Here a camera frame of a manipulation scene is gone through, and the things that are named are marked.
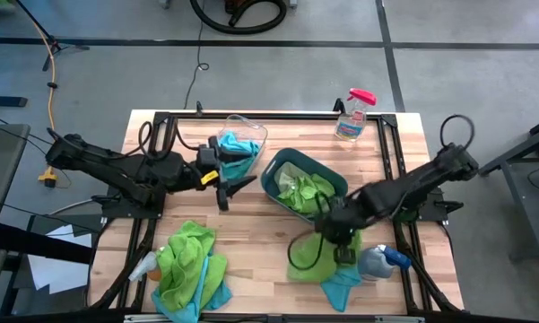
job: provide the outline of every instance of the gray floor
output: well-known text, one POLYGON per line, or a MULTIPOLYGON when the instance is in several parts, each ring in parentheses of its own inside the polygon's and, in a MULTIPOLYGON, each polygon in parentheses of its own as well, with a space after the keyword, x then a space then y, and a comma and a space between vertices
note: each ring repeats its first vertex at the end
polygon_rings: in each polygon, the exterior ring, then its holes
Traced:
MULTIPOLYGON (((168 11, 143 0, 71 0, 24 3, 58 36, 119 39, 196 39, 199 21, 187 1, 168 11)), ((386 0, 393 41, 539 42, 539 0, 386 0)), ((208 13, 225 21, 221 1, 208 13)), ((244 23, 274 14, 269 4, 246 13, 244 23)), ((0 17, 0 35, 36 37, 23 13, 0 17)), ((373 0, 300 0, 282 26, 248 37, 208 28, 204 39, 380 41, 373 0)), ((395 50, 406 111, 422 114, 430 152, 439 149, 440 122, 453 113, 473 118, 471 154, 484 164, 539 122, 539 50, 395 50)), ((0 118, 28 123, 45 136, 49 73, 40 71, 42 46, 0 45, 0 95, 29 99, 23 109, 0 108, 0 118)), ((376 110, 394 111, 383 49, 203 48, 211 65, 198 75, 190 108, 330 110, 349 87, 374 91, 376 110)), ((57 128, 118 149, 131 109, 178 109, 196 63, 196 48, 93 47, 57 59, 57 128)), ((462 142, 466 129, 451 127, 462 142)), ((48 191, 37 183, 43 156, 28 147, 7 201, 36 212, 51 211, 105 187, 72 174, 70 189, 48 191)), ((444 186, 446 197, 465 202, 450 230, 465 306, 473 313, 539 319, 539 262, 512 264, 507 254, 525 247, 528 229, 517 214, 499 173, 444 186)), ((1 222, 25 226, 26 216, 5 209, 1 222)))

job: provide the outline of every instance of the blue microfiber cloth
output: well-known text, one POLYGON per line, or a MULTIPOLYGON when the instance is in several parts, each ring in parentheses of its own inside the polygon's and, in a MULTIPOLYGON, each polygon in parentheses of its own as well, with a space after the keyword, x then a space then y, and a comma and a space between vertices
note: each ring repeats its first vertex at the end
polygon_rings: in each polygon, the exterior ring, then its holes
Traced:
MULTIPOLYGON (((206 257, 204 260, 204 265, 202 267, 201 275, 199 276, 199 283, 197 284, 196 292, 189 304, 180 310, 169 311, 165 308, 160 299, 160 288, 156 288, 152 293, 152 301, 155 304, 155 309, 168 317, 172 322, 176 323, 197 323, 199 320, 199 314, 201 309, 201 298, 204 291, 204 281, 205 274, 207 272, 207 267, 209 266, 209 257, 206 257)), ((231 298, 231 292, 229 288, 225 285, 225 282, 222 281, 220 286, 215 290, 213 297, 209 302, 204 306, 206 310, 217 310, 223 304, 225 304, 231 298)))
POLYGON ((226 179, 240 179, 247 175, 249 167, 259 154, 259 144, 251 140, 238 141, 232 131, 228 131, 219 141, 219 146, 233 152, 251 153, 251 157, 234 162, 222 163, 223 177, 226 179))
POLYGON ((349 302, 351 288, 361 283, 361 275, 357 266, 339 266, 335 274, 321 283, 321 288, 331 306, 337 311, 344 312, 349 302))

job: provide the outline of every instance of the butcher block tabletop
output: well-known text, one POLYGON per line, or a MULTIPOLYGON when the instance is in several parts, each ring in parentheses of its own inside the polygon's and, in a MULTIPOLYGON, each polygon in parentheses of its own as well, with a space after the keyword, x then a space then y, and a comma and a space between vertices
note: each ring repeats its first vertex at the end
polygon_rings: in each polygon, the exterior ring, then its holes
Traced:
MULTIPOLYGON (((156 110, 133 110, 127 126, 122 152, 137 146, 138 129, 144 121, 152 121, 156 110)), ((407 170, 430 160, 419 114, 396 113, 398 130, 407 170)), ((349 191, 385 179, 377 127, 368 123, 357 143, 337 139, 333 120, 254 120, 268 130, 265 150, 253 175, 259 176, 268 162, 282 148, 295 148, 343 175, 349 191)), ((181 119, 180 134, 189 145, 206 142, 217 135, 224 120, 181 119)), ((398 174, 392 136, 387 131, 393 173, 398 174)), ((196 152, 184 148, 177 140, 173 150, 191 162, 196 152)), ((311 226, 270 200, 259 179, 241 189, 230 201, 230 211, 220 212, 215 189, 186 191, 166 199, 163 216, 158 221, 153 249, 164 246, 167 238, 183 222, 192 220, 215 229, 214 252, 228 259, 225 282, 233 298, 215 312, 282 313, 282 314, 405 314, 403 286, 398 271, 387 280, 363 283, 353 287, 345 313, 336 312, 319 284, 290 282, 287 279, 287 246, 292 238, 311 226)), ((91 268, 89 303, 94 303, 110 287, 124 267, 130 238, 131 219, 116 219, 100 238, 91 268)), ((456 279, 449 242, 436 223, 418 223, 422 255, 427 271, 443 293, 457 307, 462 298, 456 279)), ((392 224, 378 223, 362 233, 363 247, 378 244, 396 246, 392 224)), ((413 294, 421 306, 418 279, 411 268, 413 294)), ((137 284, 131 284, 127 306, 133 300, 137 284)), ((151 292, 157 283, 148 280, 143 298, 143 311, 155 312, 151 292)))

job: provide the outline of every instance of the yellow cable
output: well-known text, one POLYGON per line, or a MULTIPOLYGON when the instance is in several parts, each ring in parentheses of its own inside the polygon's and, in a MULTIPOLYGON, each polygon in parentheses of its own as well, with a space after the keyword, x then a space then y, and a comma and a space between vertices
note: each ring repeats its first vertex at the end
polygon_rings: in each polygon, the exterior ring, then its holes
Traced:
MULTIPOLYGON (((52 55, 52 50, 50 50, 50 46, 42 30, 35 22, 32 22, 32 24, 34 25, 34 28, 36 28, 36 31, 39 33, 39 36, 42 38, 42 41, 44 41, 44 45, 48 50, 48 57, 50 58, 50 63, 52 65, 52 83, 56 83, 56 63, 54 62, 54 55, 52 55)), ((54 127, 54 117, 52 116, 52 98, 54 98, 54 88, 50 87, 50 95, 48 98, 48 116, 50 118, 50 125, 52 129, 56 130, 56 128, 54 127)))

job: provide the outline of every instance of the green towel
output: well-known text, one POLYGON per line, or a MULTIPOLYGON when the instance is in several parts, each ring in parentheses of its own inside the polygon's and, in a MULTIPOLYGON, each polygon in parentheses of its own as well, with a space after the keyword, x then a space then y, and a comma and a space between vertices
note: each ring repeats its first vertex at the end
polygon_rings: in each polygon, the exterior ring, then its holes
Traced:
POLYGON ((318 174, 309 176, 290 162, 286 162, 277 170, 274 176, 281 194, 279 200, 293 211, 301 214, 314 214, 318 212, 317 198, 323 212, 328 211, 325 198, 318 194, 321 192, 327 197, 335 195, 335 188, 326 179, 318 174))
MULTIPOLYGON (((293 260, 293 263, 299 267, 311 265, 317 256, 320 241, 321 234, 312 233, 303 242, 297 242, 294 244, 291 249, 291 259, 293 260)), ((352 237, 351 246, 349 246, 349 248, 355 250, 357 257, 359 256, 359 251, 361 250, 361 244, 361 230, 358 230, 354 237, 352 237)), ((299 270, 289 264, 289 267, 287 268, 287 276, 291 280, 299 282, 322 283, 326 281, 333 276, 337 270, 337 264, 335 263, 334 258, 335 247, 336 245, 333 243, 323 240, 321 257, 315 266, 309 270, 299 270)))
MULTIPOLYGON (((205 257, 211 251, 214 241, 214 230, 187 221, 168 238, 168 245, 156 252, 161 270, 160 298, 168 310, 183 309, 191 301, 205 257)), ((211 300, 220 285, 226 266, 227 259, 224 256, 215 255, 210 258, 202 295, 203 305, 211 300)))

